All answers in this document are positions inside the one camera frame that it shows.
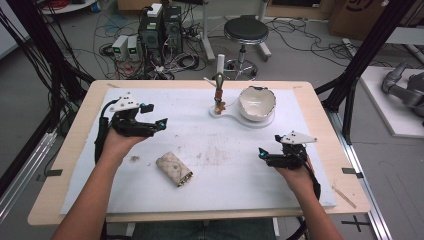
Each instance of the crumb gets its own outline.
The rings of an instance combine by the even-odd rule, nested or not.
[[[131,156],[130,157],[130,162],[132,162],[132,163],[137,162],[138,160],[140,160],[140,156]]]

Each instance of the forearm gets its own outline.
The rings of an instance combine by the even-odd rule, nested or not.
[[[343,239],[312,190],[298,192],[295,195],[302,208],[312,239]]]
[[[99,239],[117,168],[99,161],[53,239]]]

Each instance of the table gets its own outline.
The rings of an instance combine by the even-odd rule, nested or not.
[[[227,89],[240,89],[252,85],[250,81],[228,81]],[[270,89],[293,90],[302,109],[310,134],[320,139],[315,147],[334,191],[337,206],[326,209],[329,214],[365,213],[370,209],[368,200],[355,174],[344,174],[342,168],[351,168],[339,140],[323,110],[314,89],[307,82],[261,81],[260,85]],[[60,209],[64,201],[73,168],[85,145],[87,133],[101,108],[103,97],[109,88],[210,88],[205,81],[95,81],[75,118],[52,169],[63,169],[58,177],[48,177],[31,210],[28,222],[31,225],[59,224],[63,219]],[[179,213],[132,213],[108,214],[108,222],[139,222],[161,220],[201,220],[219,218],[298,216],[300,210],[233,210]]]

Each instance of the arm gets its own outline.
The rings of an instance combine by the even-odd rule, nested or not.
[[[305,167],[302,166],[296,170],[285,168],[276,168],[276,170],[286,179],[287,184],[299,201],[311,238],[314,240],[343,239],[315,197],[312,180]]]
[[[130,149],[144,139],[109,130],[97,165],[52,239],[100,238],[115,173]]]

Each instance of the ceramic bowl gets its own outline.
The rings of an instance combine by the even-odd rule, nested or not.
[[[259,122],[273,114],[276,100],[268,88],[250,86],[240,93],[238,103],[241,115],[250,121]]]

